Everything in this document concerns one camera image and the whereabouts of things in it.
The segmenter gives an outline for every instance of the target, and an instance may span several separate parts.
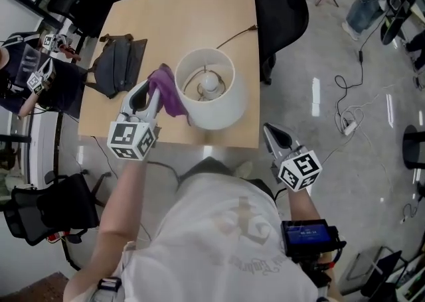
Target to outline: white lampshade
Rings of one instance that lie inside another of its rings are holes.
[[[190,118],[200,128],[224,129],[245,112],[245,83],[221,50],[202,48],[188,53],[177,65],[175,85]]]

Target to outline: gray floor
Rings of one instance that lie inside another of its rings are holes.
[[[315,0],[307,0],[309,26],[305,34],[291,46],[277,54],[273,71],[273,84],[262,85],[261,123],[280,123],[296,131],[310,149],[314,149],[322,161],[348,138],[335,127],[335,102],[343,90],[334,83],[337,74],[343,75],[348,84],[360,80],[357,51],[365,37],[354,42],[341,29],[341,23],[354,0],[337,0],[336,8],[331,0],[324,0],[315,7]],[[319,180],[312,189],[312,198],[322,217],[336,225],[348,242],[337,266],[338,276],[346,270],[353,257],[372,246],[387,245],[403,250],[404,257],[411,258],[417,250],[424,231],[425,208],[420,207],[414,218],[404,224],[402,208],[413,203],[415,186],[413,171],[402,162],[401,141],[408,124],[419,126],[418,112],[424,107],[424,95],[412,83],[414,75],[410,61],[400,41],[383,46],[379,33],[374,34],[364,48],[364,84],[352,89],[341,104],[363,105],[379,96],[363,108],[365,119],[361,129],[370,139],[356,131],[352,140],[340,147],[326,161]],[[313,104],[312,82],[319,80],[320,100]],[[392,97],[394,122],[388,122],[387,94]],[[319,114],[312,115],[312,106]],[[77,124],[65,118],[62,131],[60,168],[73,173],[78,169],[76,160],[91,173],[89,183],[108,170],[106,158],[92,138],[78,137]],[[106,149],[112,167],[119,173],[122,164]],[[250,159],[254,162],[252,177],[268,183],[278,190],[269,166],[272,158],[267,154],[261,139],[258,151],[243,149],[217,149],[159,144],[151,152],[150,159],[162,161],[184,173],[202,158],[212,155],[234,167]],[[116,181],[107,179],[100,190],[100,198],[106,200]],[[143,206],[142,222],[153,234],[173,204],[175,179],[168,170],[150,166]],[[289,218],[287,197],[278,200],[282,218]],[[91,231],[84,241],[72,247],[72,255],[80,264],[87,261],[92,251],[96,231]],[[143,231],[140,237],[145,238]]]

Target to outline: purple cloth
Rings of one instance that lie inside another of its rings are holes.
[[[149,82],[149,96],[153,95],[153,92],[158,88],[161,93],[159,99],[158,112],[165,107],[165,111],[171,117],[178,115],[188,116],[186,108],[183,106],[177,89],[175,87],[174,74],[170,67],[166,64],[161,66],[147,77]]]

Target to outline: small display screen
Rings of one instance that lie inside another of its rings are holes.
[[[331,240],[323,224],[288,226],[286,234],[291,244],[314,244]]]

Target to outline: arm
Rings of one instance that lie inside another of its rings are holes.
[[[124,246],[137,239],[145,182],[146,162],[129,161],[118,179],[100,221],[98,239],[90,263],[66,285],[69,302],[117,268]]]
[[[19,117],[26,117],[34,109],[35,104],[39,100],[39,95],[32,93],[19,110]]]
[[[320,215],[313,204],[307,190],[300,190],[294,192],[292,189],[288,189],[288,196],[290,198],[290,209],[292,220],[319,220]],[[320,258],[320,263],[329,263],[332,261],[332,253],[328,252],[323,254]],[[336,299],[339,302],[344,301],[343,296],[338,291],[335,284],[335,275],[333,270],[329,269],[325,273],[331,278],[331,283],[327,291],[327,295]]]

